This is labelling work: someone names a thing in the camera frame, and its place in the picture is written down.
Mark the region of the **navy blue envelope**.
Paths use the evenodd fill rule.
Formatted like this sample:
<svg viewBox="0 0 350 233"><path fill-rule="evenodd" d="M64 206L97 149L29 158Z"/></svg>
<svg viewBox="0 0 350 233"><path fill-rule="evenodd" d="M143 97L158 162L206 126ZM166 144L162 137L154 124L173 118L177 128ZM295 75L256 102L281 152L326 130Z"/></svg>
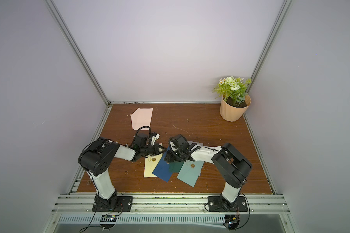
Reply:
<svg viewBox="0 0 350 233"><path fill-rule="evenodd" d="M163 154L161 159L159 160L159 163L154 168L152 174L157 176L158 178L162 179L165 182L169 182L172 172L169 171L169 164L164 160L167 155L167 152Z"/></svg>

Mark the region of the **pink envelope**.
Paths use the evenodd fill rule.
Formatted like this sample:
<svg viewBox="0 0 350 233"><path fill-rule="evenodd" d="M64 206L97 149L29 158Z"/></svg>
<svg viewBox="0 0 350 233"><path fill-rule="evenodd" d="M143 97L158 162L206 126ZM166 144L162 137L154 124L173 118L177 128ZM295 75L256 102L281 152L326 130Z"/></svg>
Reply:
<svg viewBox="0 0 350 233"><path fill-rule="evenodd" d="M152 108L137 108L131 116L133 130L138 130L143 126L150 126L152 119Z"/></svg>

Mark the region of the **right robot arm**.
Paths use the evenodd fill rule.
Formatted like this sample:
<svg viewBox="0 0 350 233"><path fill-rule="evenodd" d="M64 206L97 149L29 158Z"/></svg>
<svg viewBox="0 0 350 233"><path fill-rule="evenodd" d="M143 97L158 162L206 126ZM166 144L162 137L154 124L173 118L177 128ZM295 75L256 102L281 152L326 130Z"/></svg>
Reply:
<svg viewBox="0 0 350 233"><path fill-rule="evenodd" d="M215 165L225 180L221 195L208 197L206 209L209 212L238 210L241 189L252 170L252 164L245 156L230 143L218 147L206 147L188 142L183 135L169 138L168 144L164 158L167 163L210 163Z"/></svg>

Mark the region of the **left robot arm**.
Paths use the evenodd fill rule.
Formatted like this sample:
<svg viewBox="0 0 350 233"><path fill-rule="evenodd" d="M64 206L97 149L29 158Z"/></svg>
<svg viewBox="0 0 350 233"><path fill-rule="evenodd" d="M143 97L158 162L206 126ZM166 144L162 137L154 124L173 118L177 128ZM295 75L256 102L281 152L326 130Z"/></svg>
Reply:
<svg viewBox="0 0 350 233"><path fill-rule="evenodd" d="M124 211L122 199L113 186L109 166L114 158L136 162L142 157L161 155L167 149L157 143L159 134L152 132L149 126L139 128L130 145L123 145L111 139L99 137L88 144L80 153L79 165L89 175L96 189L93 212L115 211L120 207Z"/></svg>

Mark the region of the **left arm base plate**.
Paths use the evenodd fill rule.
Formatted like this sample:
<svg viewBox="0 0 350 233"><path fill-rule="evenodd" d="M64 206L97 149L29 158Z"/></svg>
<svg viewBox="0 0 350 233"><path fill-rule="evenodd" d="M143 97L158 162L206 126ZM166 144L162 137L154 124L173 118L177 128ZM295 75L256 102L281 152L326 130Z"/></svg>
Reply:
<svg viewBox="0 0 350 233"><path fill-rule="evenodd" d="M132 196L112 196L109 199L102 199L96 195L92 207L92 212L130 212L132 202Z"/></svg>

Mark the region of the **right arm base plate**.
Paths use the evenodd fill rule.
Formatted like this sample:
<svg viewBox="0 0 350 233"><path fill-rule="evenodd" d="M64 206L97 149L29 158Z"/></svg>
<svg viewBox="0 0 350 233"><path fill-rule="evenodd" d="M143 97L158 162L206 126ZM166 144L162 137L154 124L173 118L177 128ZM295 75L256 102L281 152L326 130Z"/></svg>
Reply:
<svg viewBox="0 0 350 233"><path fill-rule="evenodd" d="M248 203L246 198L239 196L232 203L227 201L223 196L208 196L208 204L210 212L247 212Z"/></svg>

